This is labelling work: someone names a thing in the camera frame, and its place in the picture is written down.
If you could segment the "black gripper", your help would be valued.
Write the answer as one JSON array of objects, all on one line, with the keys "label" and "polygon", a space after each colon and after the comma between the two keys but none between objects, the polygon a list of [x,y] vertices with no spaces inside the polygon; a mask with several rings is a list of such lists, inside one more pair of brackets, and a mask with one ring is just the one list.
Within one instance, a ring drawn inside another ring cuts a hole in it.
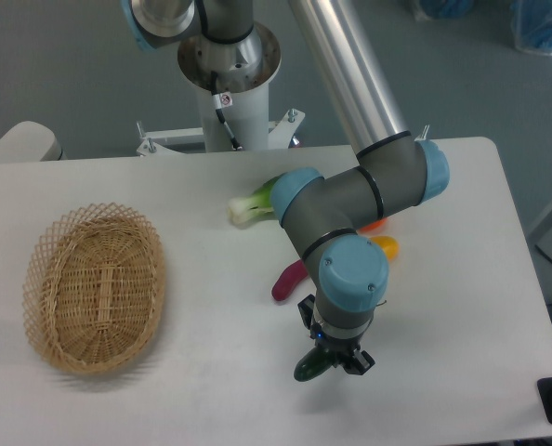
[{"label": "black gripper", "polygon": [[314,347],[333,356],[335,362],[342,362],[347,374],[365,375],[375,365],[375,360],[368,352],[361,350],[362,334],[356,334],[352,330],[328,334],[322,326],[312,325],[314,304],[314,295],[306,296],[297,304],[303,325],[314,341]]}]

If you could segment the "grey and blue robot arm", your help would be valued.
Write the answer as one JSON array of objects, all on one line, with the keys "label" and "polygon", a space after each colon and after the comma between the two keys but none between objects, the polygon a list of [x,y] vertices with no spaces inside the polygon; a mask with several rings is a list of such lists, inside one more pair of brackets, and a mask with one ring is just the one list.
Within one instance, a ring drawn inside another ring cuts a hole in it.
[{"label": "grey and blue robot arm", "polygon": [[[365,374],[361,348],[388,285],[383,250],[363,227],[440,195],[450,171],[444,153],[414,140],[349,1],[294,1],[291,9],[316,59],[357,165],[333,177],[312,168],[275,182],[269,204],[314,281],[299,306],[314,348],[294,376],[328,369]],[[177,62],[195,89],[207,151],[264,151],[268,85],[281,64],[271,31],[249,1],[125,1],[127,25],[145,50],[177,44]]]}]

